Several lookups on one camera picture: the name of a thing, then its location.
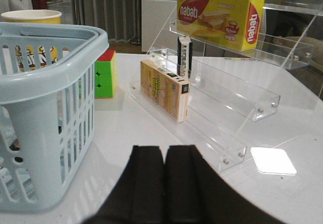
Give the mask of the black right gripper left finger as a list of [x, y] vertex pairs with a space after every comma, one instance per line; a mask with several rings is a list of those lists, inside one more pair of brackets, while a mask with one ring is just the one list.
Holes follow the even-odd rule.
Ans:
[[163, 223], [164, 162], [157, 146], [133, 146], [128, 163], [98, 212], [84, 223]]

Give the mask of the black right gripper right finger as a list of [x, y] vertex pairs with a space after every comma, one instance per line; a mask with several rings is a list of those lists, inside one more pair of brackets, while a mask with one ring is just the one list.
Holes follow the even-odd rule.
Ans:
[[172, 145], [165, 162], [166, 223], [280, 223], [245, 199], [194, 145]]

